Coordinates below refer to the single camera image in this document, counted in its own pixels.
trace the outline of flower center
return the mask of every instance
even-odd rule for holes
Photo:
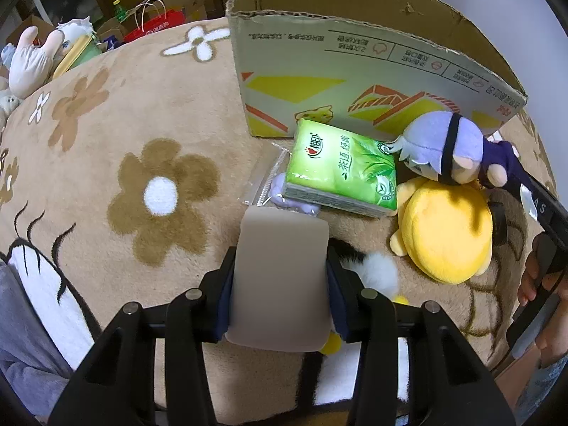
[[[144,190],[144,204],[154,216],[167,216],[177,206],[177,187],[171,179],[153,177]]]

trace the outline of green tissue package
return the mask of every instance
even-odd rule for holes
[[[396,187],[384,143],[315,121],[298,125],[284,197],[379,217],[397,209]]]

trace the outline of blanket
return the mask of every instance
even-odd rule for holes
[[[200,39],[189,43],[196,27]],[[526,113],[502,135],[554,190]],[[248,133],[225,18],[100,55],[12,114],[0,146],[0,250],[71,368],[124,303],[167,303],[219,267],[237,244],[243,185],[268,145]],[[414,306],[438,301],[488,365],[503,355],[524,260],[539,230],[508,194],[491,197],[505,204],[508,241],[493,249],[484,275],[446,285],[408,257],[394,257],[400,292]],[[331,236],[356,250],[391,255],[396,218],[326,208],[320,217]],[[219,422],[274,424],[304,415],[316,415],[310,424],[345,421],[358,360],[352,346],[323,356],[223,341],[204,345],[204,357]],[[155,373],[155,398],[165,404],[160,345]]]

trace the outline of human hand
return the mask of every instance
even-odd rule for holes
[[[525,272],[517,291],[521,306],[525,306],[536,297],[535,280],[539,276],[536,250],[541,235],[536,236],[533,240],[533,250],[526,259]],[[559,275],[560,272],[544,276],[542,286],[550,290],[555,285]],[[568,278],[563,278],[555,293],[560,297],[560,304],[558,304],[549,323],[535,340],[535,344],[541,352],[541,367],[543,368],[557,362],[568,353]]]

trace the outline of black strap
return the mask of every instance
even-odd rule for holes
[[[446,135],[446,142],[442,150],[442,174],[439,176],[438,181],[447,186],[457,186],[458,183],[452,179],[452,160],[454,155],[455,141],[458,138],[459,119],[462,116],[454,112],[450,119],[448,126],[448,134]]]

